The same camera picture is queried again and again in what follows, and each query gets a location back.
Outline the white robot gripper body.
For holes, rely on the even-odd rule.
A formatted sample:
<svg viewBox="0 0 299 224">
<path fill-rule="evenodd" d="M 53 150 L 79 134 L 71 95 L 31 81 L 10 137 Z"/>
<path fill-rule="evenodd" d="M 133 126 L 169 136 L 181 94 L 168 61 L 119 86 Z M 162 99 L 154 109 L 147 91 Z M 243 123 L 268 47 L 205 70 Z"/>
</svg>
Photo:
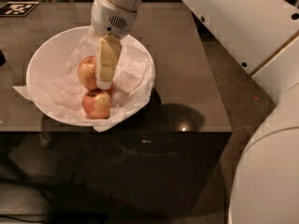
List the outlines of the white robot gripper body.
<svg viewBox="0 0 299 224">
<path fill-rule="evenodd" d="M 130 34 L 137 13 L 120 8 L 108 0 L 94 0 L 91 25 L 100 36 L 107 34 L 123 38 Z"/>
</svg>

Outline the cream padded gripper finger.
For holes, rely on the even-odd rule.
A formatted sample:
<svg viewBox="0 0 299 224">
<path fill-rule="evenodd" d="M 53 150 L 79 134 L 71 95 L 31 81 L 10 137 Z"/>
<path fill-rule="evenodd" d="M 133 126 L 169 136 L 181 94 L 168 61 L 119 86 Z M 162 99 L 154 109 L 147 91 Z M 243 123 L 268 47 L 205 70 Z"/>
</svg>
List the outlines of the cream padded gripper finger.
<svg viewBox="0 0 299 224">
<path fill-rule="evenodd" d="M 108 90 L 115 75 L 121 56 L 120 39 L 114 35 L 105 35 L 99 39 L 96 50 L 96 85 L 101 90 Z"/>
</svg>

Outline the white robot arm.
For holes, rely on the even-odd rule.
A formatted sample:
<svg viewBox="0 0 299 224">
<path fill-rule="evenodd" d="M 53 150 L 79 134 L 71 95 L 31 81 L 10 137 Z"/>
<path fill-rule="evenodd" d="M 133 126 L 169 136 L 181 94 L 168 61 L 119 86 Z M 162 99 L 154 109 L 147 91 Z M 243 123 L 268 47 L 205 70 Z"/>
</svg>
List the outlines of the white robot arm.
<svg viewBox="0 0 299 224">
<path fill-rule="evenodd" d="M 181 0 L 275 103 L 236 166 L 227 224 L 299 224 L 299 20 L 285 0 Z"/>
</svg>

